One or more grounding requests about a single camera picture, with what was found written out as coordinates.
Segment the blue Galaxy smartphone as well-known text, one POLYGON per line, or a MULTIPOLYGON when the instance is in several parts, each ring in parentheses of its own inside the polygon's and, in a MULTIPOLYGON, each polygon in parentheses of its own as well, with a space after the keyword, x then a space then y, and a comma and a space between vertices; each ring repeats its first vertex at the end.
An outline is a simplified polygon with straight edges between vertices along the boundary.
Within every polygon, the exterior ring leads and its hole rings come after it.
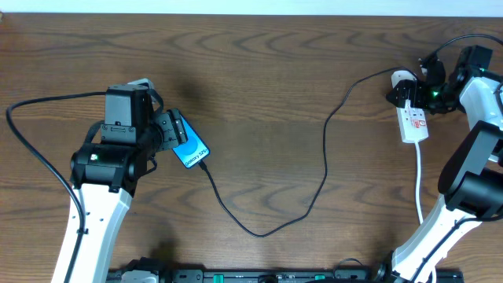
POLYGON ((209 156, 211 151, 184 116, 182 116, 182 124, 187 135, 187 142, 172 151, 184 167, 190 169, 209 156))

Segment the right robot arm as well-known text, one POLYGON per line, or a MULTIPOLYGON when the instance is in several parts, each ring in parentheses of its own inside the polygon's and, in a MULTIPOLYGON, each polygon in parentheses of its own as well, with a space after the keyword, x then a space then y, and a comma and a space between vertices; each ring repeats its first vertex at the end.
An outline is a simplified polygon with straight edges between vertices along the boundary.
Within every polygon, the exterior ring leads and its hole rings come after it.
POLYGON ((502 77, 489 69, 492 51, 464 48, 447 75, 436 53, 420 64, 419 80, 396 71, 386 99, 404 117, 404 127, 419 128, 424 120, 413 111, 432 115, 462 111, 470 131, 439 176, 439 197, 413 236, 397 247, 377 273, 378 282, 426 282, 436 264, 470 230, 502 218, 502 174, 487 168, 502 164, 502 77))

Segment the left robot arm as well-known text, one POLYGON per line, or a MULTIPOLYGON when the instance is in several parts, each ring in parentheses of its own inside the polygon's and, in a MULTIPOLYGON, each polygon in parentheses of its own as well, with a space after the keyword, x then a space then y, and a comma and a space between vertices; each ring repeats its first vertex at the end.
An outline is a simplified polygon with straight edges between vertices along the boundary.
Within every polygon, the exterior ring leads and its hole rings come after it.
POLYGON ((188 141, 176 109, 154 108, 160 95, 148 79, 110 86, 105 119, 94 124, 71 159, 67 229, 54 282, 105 281, 121 223, 139 178, 158 152, 188 141))

